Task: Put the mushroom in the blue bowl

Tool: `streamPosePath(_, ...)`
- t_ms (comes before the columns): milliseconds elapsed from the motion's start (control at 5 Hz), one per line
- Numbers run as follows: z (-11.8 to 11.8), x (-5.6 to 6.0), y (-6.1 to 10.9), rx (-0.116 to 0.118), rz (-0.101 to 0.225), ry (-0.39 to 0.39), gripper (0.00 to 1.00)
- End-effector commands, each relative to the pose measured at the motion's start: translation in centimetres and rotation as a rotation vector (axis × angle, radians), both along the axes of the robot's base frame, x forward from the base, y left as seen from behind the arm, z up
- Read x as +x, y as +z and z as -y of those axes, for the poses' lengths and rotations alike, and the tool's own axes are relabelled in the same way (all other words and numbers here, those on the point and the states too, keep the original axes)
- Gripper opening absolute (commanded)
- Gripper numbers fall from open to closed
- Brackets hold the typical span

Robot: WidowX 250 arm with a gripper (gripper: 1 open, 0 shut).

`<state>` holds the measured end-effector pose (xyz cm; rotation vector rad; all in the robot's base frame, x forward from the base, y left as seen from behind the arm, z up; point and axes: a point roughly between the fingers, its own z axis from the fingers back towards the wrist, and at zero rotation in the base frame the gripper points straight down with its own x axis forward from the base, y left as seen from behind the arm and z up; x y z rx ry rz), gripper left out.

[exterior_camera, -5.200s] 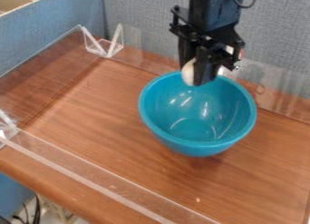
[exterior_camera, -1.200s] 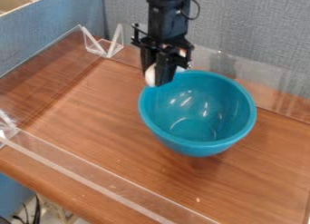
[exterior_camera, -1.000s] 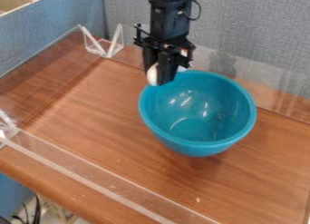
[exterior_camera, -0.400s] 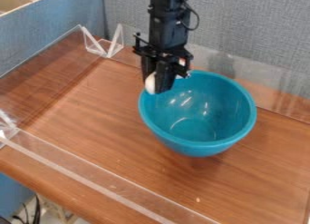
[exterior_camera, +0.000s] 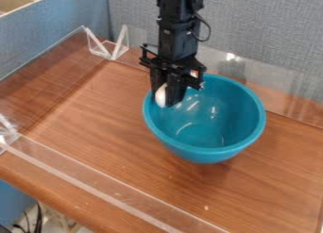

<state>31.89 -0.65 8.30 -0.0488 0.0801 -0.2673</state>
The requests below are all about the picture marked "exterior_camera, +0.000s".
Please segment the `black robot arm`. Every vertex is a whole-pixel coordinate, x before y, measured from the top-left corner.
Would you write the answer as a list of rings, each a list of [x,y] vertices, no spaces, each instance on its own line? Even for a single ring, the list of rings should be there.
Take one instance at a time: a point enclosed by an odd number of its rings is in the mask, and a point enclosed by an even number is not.
[[[151,95],[160,108],[178,104],[187,88],[203,87],[206,67],[195,59],[201,24],[198,11],[203,0],[156,0],[159,15],[158,44],[140,46],[139,64],[150,70]]]

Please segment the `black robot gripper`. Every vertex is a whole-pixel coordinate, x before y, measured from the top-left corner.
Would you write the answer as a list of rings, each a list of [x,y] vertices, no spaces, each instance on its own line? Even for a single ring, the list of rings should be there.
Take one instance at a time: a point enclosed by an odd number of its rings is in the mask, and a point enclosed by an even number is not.
[[[199,19],[177,23],[158,20],[158,45],[144,43],[140,46],[139,64],[150,69],[151,92],[156,92],[166,82],[164,105],[167,107],[173,107],[182,101],[186,92],[183,78],[177,74],[183,71],[197,73],[202,88],[205,66],[195,59],[198,42],[202,41],[201,23]]]

